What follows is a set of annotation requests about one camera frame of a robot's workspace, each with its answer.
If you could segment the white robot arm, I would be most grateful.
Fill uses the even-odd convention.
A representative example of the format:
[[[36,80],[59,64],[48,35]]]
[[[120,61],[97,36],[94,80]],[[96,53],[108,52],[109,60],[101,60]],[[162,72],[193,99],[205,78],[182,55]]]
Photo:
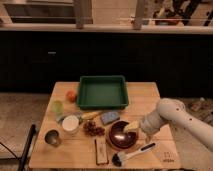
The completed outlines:
[[[190,115],[186,111],[184,103],[176,99],[160,99],[152,112],[127,124],[123,131],[132,132],[140,129],[146,134],[147,138],[150,138],[169,122],[185,128],[200,143],[213,152],[213,126]]]

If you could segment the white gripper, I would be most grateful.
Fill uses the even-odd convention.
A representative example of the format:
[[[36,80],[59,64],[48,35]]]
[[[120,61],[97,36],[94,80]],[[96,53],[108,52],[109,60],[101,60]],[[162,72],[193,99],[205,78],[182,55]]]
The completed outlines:
[[[145,115],[140,122],[133,121],[124,127],[124,132],[135,132],[139,129],[147,135],[154,135],[166,124],[166,120],[162,118],[156,110]]]

